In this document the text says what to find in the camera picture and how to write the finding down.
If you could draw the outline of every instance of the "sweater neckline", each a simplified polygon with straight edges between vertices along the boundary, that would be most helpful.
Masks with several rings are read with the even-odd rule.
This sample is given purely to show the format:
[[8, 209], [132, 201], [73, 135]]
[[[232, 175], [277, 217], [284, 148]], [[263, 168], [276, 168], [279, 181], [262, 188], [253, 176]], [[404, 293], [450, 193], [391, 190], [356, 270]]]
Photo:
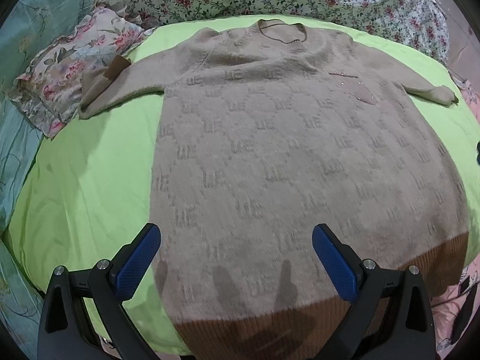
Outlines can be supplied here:
[[[265, 34], [264, 30], [273, 26], [295, 27], [298, 30], [298, 32], [303, 34], [303, 36], [301, 35], [298, 39], [291, 40], [290, 42], [284, 42], [281, 39], [273, 38]], [[270, 20], [260, 19], [256, 23], [252, 24], [248, 29], [250, 30], [253, 36], [263, 36], [267, 39], [276, 41], [278, 42], [277, 43], [278, 45], [292, 52], [306, 49], [305, 43], [307, 42], [307, 39], [308, 39], [308, 31], [307, 31], [307, 28], [301, 23], [287, 24], [284, 21], [279, 19], [270, 19]]]

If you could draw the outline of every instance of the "beige knit sweater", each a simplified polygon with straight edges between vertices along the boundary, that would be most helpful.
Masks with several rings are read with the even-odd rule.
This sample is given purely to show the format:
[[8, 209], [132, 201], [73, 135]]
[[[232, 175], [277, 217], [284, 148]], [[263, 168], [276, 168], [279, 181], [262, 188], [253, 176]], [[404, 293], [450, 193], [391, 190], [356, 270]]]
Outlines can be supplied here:
[[465, 192], [406, 93], [449, 106], [447, 87], [343, 32], [278, 20], [122, 63], [85, 78], [79, 113], [165, 93], [155, 281], [198, 358], [318, 351], [345, 312], [311, 246], [321, 222], [382, 267], [415, 262], [432, 296], [458, 282]]

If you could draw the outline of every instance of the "brown ribbed hem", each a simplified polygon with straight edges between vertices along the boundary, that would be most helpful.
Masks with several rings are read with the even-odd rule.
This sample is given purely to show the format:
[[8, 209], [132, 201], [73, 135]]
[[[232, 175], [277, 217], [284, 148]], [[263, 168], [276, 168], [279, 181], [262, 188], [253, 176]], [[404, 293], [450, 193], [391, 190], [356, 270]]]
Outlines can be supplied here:
[[[415, 264], [430, 297], [441, 295], [447, 286], [458, 283], [468, 237], [459, 235], [400, 268]], [[175, 328], [198, 360], [300, 360], [318, 353], [348, 308], [347, 302], [334, 297], [256, 318], [186, 322]], [[378, 318], [370, 326], [372, 330], [381, 321], [380, 309], [377, 310], [380, 315], [376, 314]]]

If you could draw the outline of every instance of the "floral pillow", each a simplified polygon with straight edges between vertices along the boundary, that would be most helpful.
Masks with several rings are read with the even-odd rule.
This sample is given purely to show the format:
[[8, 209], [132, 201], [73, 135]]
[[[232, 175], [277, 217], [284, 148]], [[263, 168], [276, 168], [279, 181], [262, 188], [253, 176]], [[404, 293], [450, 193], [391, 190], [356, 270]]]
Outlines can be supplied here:
[[39, 52], [17, 77], [10, 98], [47, 137], [53, 138], [74, 117], [82, 96], [82, 72], [106, 67], [153, 31], [126, 21], [118, 0], [97, 1], [93, 12], [69, 36]]

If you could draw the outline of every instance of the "lime green sheet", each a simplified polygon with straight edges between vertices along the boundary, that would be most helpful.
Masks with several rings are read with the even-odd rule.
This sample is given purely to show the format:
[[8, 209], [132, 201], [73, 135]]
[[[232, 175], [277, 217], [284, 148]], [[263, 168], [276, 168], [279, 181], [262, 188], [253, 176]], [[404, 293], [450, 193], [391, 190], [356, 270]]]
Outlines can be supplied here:
[[[132, 54], [133, 61], [173, 47], [203, 27], [221, 31], [246, 27], [260, 18], [334, 28], [407, 64], [434, 85], [447, 85], [461, 98], [447, 70], [409, 47], [364, 32], [298, 16], [241, 16], [159, 28]], [[466, 263], [480, 252], [480, 126], [465, 102], [450, 108], [413, 99], [452, 155], [465, 184], [470, 209]], [[4, 240], [26, 276], [46, 290], [52, 270], [92, 267], [112, 258], [148, 221], [150, 177], [163, 97], [147, 95], [89, 120], [75, 119], [54, 140], [44, 139], [28, 175]], [[151, 347], [188, 354], [162, 307], [149, 270], [132, 300], [129, 316]], [[106, 335], [88, 304], [97, 331]]]

